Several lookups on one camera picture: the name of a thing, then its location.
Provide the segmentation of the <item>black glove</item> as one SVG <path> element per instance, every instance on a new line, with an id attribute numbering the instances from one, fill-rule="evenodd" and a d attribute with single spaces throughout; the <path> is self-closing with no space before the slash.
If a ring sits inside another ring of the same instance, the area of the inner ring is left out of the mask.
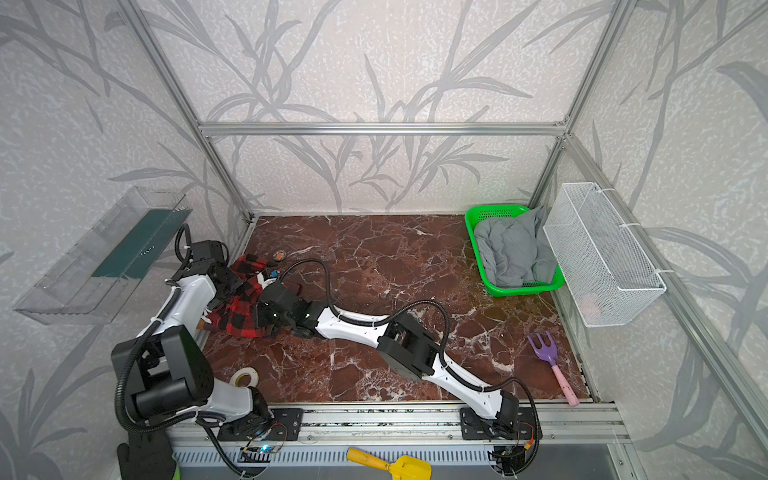
<path id="1" fill-rule="evenodd" d="M 180 478 L 178 464 L 165 431 L 129 433 L 128 442 L 116 449 L 123 480 L 172 480 Z"/>

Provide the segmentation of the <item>aluminium frame crossbar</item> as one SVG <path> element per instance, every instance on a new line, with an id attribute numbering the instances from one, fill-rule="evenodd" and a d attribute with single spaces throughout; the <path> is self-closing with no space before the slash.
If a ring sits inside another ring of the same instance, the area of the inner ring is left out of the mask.
<path id="1" fill-rule="evenodd" d="M 565 127 L 556 122 L 513 123 L 382 123 L 382 122 L 204 122 L 206 136 L 558 136 Z"/>

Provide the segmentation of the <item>white tape roll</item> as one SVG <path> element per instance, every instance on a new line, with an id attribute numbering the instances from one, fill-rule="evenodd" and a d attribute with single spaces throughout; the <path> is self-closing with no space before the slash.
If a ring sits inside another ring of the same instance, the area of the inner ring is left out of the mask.
<path id="1" fill-rule="evenodd" d="M 235 387 L 256 388 L 258 383 L 259 374 L 253 367 L 240 368 L 229 380 L 229 384 Z"/>

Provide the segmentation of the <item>aluminium front rail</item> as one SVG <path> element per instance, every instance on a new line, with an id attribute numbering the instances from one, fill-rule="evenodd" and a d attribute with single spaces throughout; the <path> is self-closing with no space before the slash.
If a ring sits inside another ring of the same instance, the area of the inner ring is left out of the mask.
<path id="1" fill-rule="evenodd" d="M 457 401 L 425 402 L 326 402 L 296 403 L 300 421 L 290 421 L 298 431 L 294 441 L 264 439 L 256 447 L 310 446 L 453 446 L 465 443 L 472 431 Z M 536 403 L 540 444 L 626 444 L 631 441 L 624 421 L 613 404 L 563 402 Z"/>

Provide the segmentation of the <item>green plastic basket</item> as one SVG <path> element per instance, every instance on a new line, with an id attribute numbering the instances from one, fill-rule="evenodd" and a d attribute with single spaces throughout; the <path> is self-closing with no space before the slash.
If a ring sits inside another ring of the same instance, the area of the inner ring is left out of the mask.
<path id="1" fill-rule="evenodd" d="M 481 220 L 484 220 L 487 218 L 515 217 L 529 210 L 531 209 L 525 206 L 513 205 L 513 204 L 481 205 L 481 206 L 470 208 L 470 210 L 467 211 L 467 213 L 465 214 L 465 223 L 469 233 L 470 242 L 471 242 L 471 246 L 475 256 L 475 260 L 477 261 L 480 278 L 487 292 L 493 297 L 538 295 L 544 292 L 555 291 L 560 287 L 562 287 L 565 283 L 564 275 L 561 272 L 560 267 L 558 266 L 556 266 L 554 278 L 552 282 L 549 284 L 535 282 L 533 285 L 529 285 L 529 286 L 512 288 L 512 289 L 501 289 L 498 287 L 494 287 L 486 278 L 486 275 L 483 271 L 480 254 L 478 252 L 478 247 L 473 235 L 474 227 Z"/>

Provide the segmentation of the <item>clear plastic wall tray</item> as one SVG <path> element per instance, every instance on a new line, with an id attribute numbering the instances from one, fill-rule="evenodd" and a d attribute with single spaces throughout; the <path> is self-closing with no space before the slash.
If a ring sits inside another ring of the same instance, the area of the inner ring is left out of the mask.
<path id="1" fill-rule="evenodd" d="M 192 213 L 186 195 L 133 187 L 14 305 L 43 325 L 106 325 Z"/>

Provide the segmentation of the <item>purple pink toy fork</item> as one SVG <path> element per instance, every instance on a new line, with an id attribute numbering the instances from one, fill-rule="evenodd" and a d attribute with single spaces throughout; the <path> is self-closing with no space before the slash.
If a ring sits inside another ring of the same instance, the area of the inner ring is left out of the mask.
<path id="1" fill-rule="evenodd" d="M 549 332 L 545 332 L 544 334 L 536 332 L 534 335 L 527 335 L 527 340 L 537 358 L 550 365 L 568 405 L 571 407 L 578 406 L 580 400 L 558 366 L 558 349 L 552 335 Z"/>

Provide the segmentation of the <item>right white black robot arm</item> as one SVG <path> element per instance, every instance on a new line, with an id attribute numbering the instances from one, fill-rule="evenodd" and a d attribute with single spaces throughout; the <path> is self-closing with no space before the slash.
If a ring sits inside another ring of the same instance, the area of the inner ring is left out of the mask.
<path id="1" fill-rule="evenodd" d="M 259 294 L 257 324 L 286 327 L 301 338 L 346 340 L 377 351 L 390 369 L 414 381 L 432 383 L 461 400 L 474 413 L 470 424 L 489 439 L 515 439 L 520 420 L 520 401 L 506 386 L 515 384 L 528 400 L 532 419 L 531 438 L 542 434 L 536 404 L 527 385 L 509 377 L 491 385 L 465 370 L 446 353 L 451 316 L 435 300 L 417 300 L 386 316 L 359 314 L 336 307 L 331 295 L 331 275 L 324 272 L 325 299 L 307 301 L 290 289 L 285 277 L 307 259 L 291 265 L 270 279 Z"/>

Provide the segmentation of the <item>yellow toy shovel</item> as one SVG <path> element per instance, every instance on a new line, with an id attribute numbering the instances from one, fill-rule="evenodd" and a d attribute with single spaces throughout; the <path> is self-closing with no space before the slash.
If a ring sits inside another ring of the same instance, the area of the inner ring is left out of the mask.
<path id="1" fill-rule="evenodd" d="M 346 459 L 350 462 L 389 473 L 393 480 L 431 480 L 432 466 L 426 461 L 400 456 L 394 462 L 387 462 L 356 448 L 349 448 Z"/>

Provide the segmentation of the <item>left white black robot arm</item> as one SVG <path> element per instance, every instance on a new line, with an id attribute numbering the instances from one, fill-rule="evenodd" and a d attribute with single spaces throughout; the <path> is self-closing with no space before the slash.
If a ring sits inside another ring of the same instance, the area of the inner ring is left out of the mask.
<path id="1" fill-rule="evenodd" d="M 170 294 L 135 339 L 114 347 L 114 411 L 129 433 L 164 430 L 188 419 L 258 436 L 274 422 L 263 396 L 215 378 L 192 332 L 241 286 L 220 241 L 194 242 L 188 224 L 174 238 L 180 268 L 167 280 Z"/>

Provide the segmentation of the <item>red black plaid shirt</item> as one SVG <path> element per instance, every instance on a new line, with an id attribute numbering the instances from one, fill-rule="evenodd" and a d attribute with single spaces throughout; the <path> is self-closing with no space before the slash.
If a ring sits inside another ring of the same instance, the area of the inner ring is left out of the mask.
<path id="1" fill-rule="evenodd" d="M 265 268 L 275 266 L 275 262 L 255 254 L 239 257 L 230 268 L 242 280 L 242 285 L 232 297 L 201 320 L 198 328 L 241 338 L 269 337 L 273 330 L 256 328 L 254 323 L 254 307 L 263 290 L 256 276 Z"/>

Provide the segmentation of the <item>grey long sleeve shirt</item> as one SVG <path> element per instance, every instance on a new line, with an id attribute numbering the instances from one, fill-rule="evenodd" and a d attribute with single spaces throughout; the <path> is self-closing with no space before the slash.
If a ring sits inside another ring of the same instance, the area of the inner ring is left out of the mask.
<path id="1" fill-rule="evenodd" d="M 501 289 L 551 283 L 555 255 L 545 238 L 547 212 L 537 207 L 515 217 L 481 220 L 473 230 L 487 280 Z"/>

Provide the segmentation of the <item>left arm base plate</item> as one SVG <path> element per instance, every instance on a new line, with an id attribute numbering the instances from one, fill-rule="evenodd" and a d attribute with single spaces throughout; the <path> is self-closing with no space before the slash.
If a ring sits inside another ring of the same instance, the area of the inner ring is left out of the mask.
<path id="1" fill-rule="evenodd" d="M 277 408 L 267 420 L 257 414 L 249 414 L 221 426 L 217 439 L 235 441 L 297 441 L 304 410 L 301 408 Z"/>

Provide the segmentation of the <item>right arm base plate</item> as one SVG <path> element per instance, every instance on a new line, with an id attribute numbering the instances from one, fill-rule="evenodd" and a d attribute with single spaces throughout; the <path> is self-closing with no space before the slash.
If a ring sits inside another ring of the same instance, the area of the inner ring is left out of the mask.
<path id="1" fill-rule="evenodd" d="M 501 420 L 488 420 L 479 417 L 470 407 L 459 411 L 460 429 L 463 440 L 525 440 L 533 437 L 542 439 L 536 429 L 535 415 L 529 405 L 517 409 L 514 416 Z"/>

